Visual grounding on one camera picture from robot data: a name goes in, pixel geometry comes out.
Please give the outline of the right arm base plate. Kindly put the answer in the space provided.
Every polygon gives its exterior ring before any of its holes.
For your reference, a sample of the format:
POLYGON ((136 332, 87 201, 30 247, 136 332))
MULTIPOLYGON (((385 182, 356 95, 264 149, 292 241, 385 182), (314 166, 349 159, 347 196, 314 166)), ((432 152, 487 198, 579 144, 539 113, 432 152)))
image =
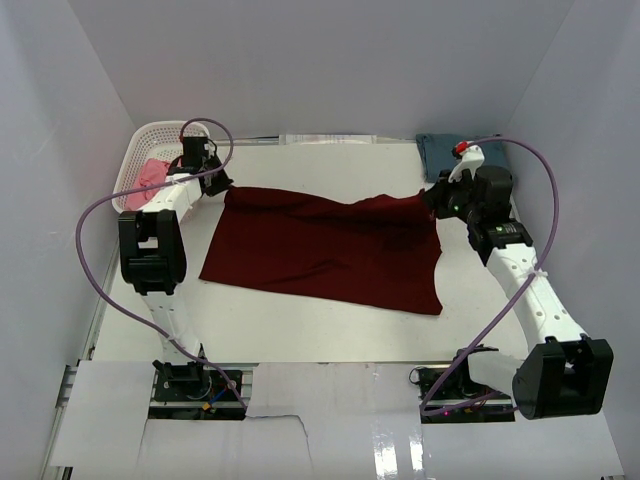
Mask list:
MULTIPOLYGON (((422 401, 432 384, 448 367, 447 364, 420 365, 414 367, 409 375, 409 382, 419 389, 419 400, 422 401)), ((511 398, 504 394, 494 394, 490 388, 463 380, 458 374, 447 378, 437 393, 428 403, 427 410, 434 411, 445 406, 455 405, 472 398, 491 394, 492 397, 476 401, 465 406, 434 416, 421 415, 423 425, 436 424, 480 424, 514 422, 515 407, 511 398)))

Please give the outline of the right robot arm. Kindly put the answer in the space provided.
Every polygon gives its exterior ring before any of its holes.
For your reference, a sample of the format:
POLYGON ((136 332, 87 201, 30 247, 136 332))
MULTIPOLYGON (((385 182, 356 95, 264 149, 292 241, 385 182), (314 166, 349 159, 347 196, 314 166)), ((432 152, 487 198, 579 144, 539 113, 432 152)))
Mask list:
POLYGON ((614 360, 609 343, 591 338, 568 313, 542 270, 542 258, 524 225, 511 215, 513 179, 503 167, 444 170, 423 194, 439 219, 467 226, 471 247, 498 281, 515 313, 528 355, 518 360, 476 337, 424 394, 428 404, 450 377, 453 390, 472 399, 488 387, 510 396, 527 419, 594 415, 600 412, 614 360))

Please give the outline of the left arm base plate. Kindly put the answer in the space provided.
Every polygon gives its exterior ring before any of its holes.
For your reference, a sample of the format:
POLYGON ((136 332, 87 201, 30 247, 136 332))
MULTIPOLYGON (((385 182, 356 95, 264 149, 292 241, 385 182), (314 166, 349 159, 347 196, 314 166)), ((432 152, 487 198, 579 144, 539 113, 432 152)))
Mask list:
POLYGON ((242 421, 245 410, 218 372, 207 371, 204 384, 194 382, 184 389, 172 386, 156 373, 148 409, 153 420, 242 421))

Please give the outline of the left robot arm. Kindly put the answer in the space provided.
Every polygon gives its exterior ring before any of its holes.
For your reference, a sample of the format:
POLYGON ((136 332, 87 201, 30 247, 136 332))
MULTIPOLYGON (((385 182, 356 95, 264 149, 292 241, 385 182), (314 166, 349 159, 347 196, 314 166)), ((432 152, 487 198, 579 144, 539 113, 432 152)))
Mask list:
POLYGON ((211 391, 212 377, 200 362, 204 347, 180 292, 187 273, 180 223, 203 196, 227 190, 232 180, 221 169, 211 139, 184 136, 181 144, 182 154, 161 164, 170 185, 120 214, 120 266, 124 281, 142 297, 152 324, 161 330, 162 357, 154 367, 163 385, 200 400, 211 391))

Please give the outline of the dark red t shirt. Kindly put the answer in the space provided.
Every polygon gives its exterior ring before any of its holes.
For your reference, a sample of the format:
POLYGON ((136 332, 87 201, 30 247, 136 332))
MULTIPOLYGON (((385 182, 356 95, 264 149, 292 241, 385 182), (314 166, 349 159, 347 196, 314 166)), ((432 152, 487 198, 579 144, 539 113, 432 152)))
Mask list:
POLYGON ((420 315, 442 311, 436 222, 419 194, 345 204, 279 189, 234 187, 200 279, 420 315))

